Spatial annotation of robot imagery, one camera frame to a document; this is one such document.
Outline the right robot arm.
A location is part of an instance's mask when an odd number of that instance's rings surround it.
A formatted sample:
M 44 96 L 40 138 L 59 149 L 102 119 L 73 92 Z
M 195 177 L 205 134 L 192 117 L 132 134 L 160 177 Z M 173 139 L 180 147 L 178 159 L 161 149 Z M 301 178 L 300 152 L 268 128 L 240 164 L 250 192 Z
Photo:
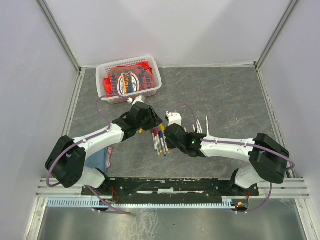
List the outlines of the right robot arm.
M 229 191 L 236 196 L 262 181 L 282 184 L 290 162 L 290 153 L 264 133 L 248 139 L 218 138 L 186 132 L 174 123 L 165 129 L 164 136 L 170 149 L 178 149 L 191 158 L 222 157 L 248 163 L 233 172 L 228 184 Z

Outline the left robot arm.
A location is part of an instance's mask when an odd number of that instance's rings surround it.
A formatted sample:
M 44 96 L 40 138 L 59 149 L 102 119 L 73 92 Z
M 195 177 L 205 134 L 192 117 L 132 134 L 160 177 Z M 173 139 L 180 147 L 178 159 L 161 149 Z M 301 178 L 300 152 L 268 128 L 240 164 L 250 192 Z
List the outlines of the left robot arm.
M 78 138 L 62 136 L 45 163 L 48 176 L 56 178 L 58 183 L 51 184 L 50 177 L 47 177 L 47 186 L 55 187 L 61 184 L 64 188 L 70 188 L 79 184 L 92 187 L 99 195 L 106 195 L 111 187 L 106 174 L 98 168 L 85 166 L 86 160 L 106 147 L 135 136 L 140 129 L 149 131 L 162 123 L 163 120 L 152 106 L 137 102 L 130 111 L 113 120 L 105 128 Z

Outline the red cap marker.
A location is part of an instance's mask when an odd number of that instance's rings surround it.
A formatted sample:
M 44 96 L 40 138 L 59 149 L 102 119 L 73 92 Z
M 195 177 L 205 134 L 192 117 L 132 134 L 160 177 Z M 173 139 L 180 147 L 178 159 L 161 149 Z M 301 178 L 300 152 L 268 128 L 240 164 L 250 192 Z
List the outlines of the red cap marker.
M 197 125 L 197 130 L 200 134 L 203 133 L 203 129 L 202 129 L 202 126 L 201 126 L 201 123 L 199 121 L 199 119 L 196 120 L 196 125 Z

